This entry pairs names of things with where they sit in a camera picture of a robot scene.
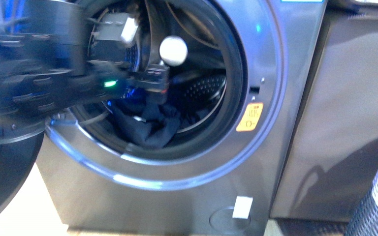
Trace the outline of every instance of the front-loading washing machine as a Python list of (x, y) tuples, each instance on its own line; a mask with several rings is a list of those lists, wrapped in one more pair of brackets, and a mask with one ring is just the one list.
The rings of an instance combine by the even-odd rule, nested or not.
[[(24, 56), (51, 67), (31, 86), (54, 88), (69, 75), (51, 102), (46, 93), (12, 97), (14, 114), (49, 115), (37, 164), (65, 224), (264, 233), (324, 1), (10, 2), (13, 35), (38, 45)], [(69, 89), (91, 90), (89, 65), (103, 89), (70, 104)], [(26, 109), (32, 100), (37, 109)]]

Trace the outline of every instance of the white ball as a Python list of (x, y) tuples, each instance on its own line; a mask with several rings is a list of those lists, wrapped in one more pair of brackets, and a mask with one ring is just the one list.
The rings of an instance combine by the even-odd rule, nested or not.
[(160, 57), (170, 66), (178, 66), (185, 62), (188, 56), (188, 47), (185, 41), (178, 36), (167, 36), (160, 44)]

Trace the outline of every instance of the floor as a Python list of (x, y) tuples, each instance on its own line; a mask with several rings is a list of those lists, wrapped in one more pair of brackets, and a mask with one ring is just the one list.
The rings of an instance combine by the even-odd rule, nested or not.
[[(0, 236), (6, 235), (133, 236), (69, 230), (59, 218), (36, 165), (18, 194), (0, 214)], [(276, 221), (268, 222), (265, 236), (282, 236)]]

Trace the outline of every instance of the laundry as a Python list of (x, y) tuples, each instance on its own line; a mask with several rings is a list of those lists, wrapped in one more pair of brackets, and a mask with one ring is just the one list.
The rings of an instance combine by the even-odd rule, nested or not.
[(168, 104), (116, 100), (111, 109), (121, 131), (144, 148), (164, 147), (181, 125), (180, 112)]

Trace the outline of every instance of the yellow sticker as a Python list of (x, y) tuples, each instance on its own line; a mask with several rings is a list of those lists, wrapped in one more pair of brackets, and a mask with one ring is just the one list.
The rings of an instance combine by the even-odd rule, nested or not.
[(263, 103), (250, 103), (247, 105), (246, 112), (237, 126), (237, 132), (252, 131), (257, 126), (263, 111)]

